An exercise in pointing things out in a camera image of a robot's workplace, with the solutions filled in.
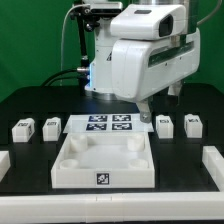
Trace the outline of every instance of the white tray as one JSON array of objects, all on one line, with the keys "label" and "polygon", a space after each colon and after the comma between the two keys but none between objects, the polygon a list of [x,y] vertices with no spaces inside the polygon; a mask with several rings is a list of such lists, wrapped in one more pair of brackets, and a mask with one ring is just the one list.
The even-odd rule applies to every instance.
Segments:
[{"label": "white tray", "polygon": [[68,134],[51,170],[53,188],[153,188],[148,134]]}]

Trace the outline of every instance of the cable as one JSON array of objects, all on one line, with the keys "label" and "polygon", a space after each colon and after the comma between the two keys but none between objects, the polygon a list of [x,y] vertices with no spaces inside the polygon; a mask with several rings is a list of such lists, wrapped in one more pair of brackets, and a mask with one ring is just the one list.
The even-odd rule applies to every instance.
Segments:
[{"label": "cable", "polygon": [[85,7],[85,6],[90,6],[90,4],[81,4],[81,5],[73,6],[71,9],[68,10],[68,12],[64,18],[63,28],[62,28],[62,37],[61,37],[61,70],[63,69],[63,66],[64,66],[65,27],[66,27],[66,22],[67,22],[68,16],[74,9],[77,9],[80,7]]},{"label": "cable", "polygon": [[217,5],[213,9],[213,11],[209,15],[207,15],[205,18],[203,18],[202,20],[200,20],[197,23],[197,25],[200,26],[201,24],[203,24],[204,22],[206,22],[207,20],[209,20],[210,18],[212,18],[216,14],[216,12],[220,9],[221,5],[222,5],[222,0],[218,0],[217,1]]},{"label": "cable", "polygon": [[68,77],[61,77],[61,78],[56,78],[53,79],[51,82],[48,83],[48,86],[50,86],[52,83],[59,81],[59,80],[65,80],[65,79],[76,79],[78,78],[77,76],[68,76]]},{"label": "cable", "polygon": [[67,69],[67,70],[64,70],[64,71],[60,71],[52,76],[50,76],[46,81],[44,81],[41,86],[46,86],[46,84],[48,82],[50,82],[51,80],[53,80],[54,78],[60,76],[60,75],[64,75],[64,74],[67,74],[67,73],[72,73],[72,72],[77,72],[77,69]]}]

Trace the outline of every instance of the small white cube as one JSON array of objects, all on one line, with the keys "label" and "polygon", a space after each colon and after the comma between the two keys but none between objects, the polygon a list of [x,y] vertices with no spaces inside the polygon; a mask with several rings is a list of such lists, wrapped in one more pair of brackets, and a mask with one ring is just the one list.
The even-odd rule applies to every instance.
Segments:
[{"label": "small white cube", "polygon": [[61,134],[61,119],[54,117],[47,119],[43,127],[44,141],[58,141]]},{"label": "small white cube", "polygon": [[169,116],[159,115],[156,117],[156,131],[159,138],[173,138],[173,123]]},{"label": "small white cube", "polygon": [[186,115],[184,118],[184,129],[188,138],[202,138],[203,124],[198,115]]},{"label": "small white cube", "polygon": [[8,151],[0,151],[0,182],[10,168],[10,159]]},{"label": "small white cube", "polygon": [[34,123],[32,118],[20,120],[12,129],[13,142],[28,142],[35,132]]}]

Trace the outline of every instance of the white block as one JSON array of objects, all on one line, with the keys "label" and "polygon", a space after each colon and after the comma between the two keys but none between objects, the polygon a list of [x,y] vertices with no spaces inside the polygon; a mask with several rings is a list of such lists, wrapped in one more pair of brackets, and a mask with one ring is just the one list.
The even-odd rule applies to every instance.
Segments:
[{"label": "white block", "polygon": [[153,188],[148,133],[69,133],[51,179],[53,188]]},{"label": "white block", "polygon": [[156,131],[159,138],[173,138],[173,123],[169,116],[156,117]]},{"label": "white block", "polygon": [[0,182],[10,168],[10,159],[8,151],[0,151]]},{"label": "white block", "polygon": [[202,162],[219,190],[224,191],[224,158],[215,146],[203,147]]},{"label": "white block", "polygon": [[35,132],[34,123],[32,118],[20,120],[12,129],[13,142],[28,142]]},{"label": "white block", "polygon": [[188,138],[202,138],[203,124],[199,116],[186,115],[184,118],[184,129]]},{"label": "white block", "polygon": [[44,141],[58,141],[61,134],[61,119],[54,117],[47,119],[43,127]]}]

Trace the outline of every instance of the square marker board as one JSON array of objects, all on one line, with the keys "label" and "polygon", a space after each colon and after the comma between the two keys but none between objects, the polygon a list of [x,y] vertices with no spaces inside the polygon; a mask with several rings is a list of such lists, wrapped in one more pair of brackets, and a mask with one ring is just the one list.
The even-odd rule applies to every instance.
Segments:
[{"label": "square marker board", "polygon": [[77,132],[153,132],[152,123],[140,121],[140,114],[71,115],[64,133]]}]

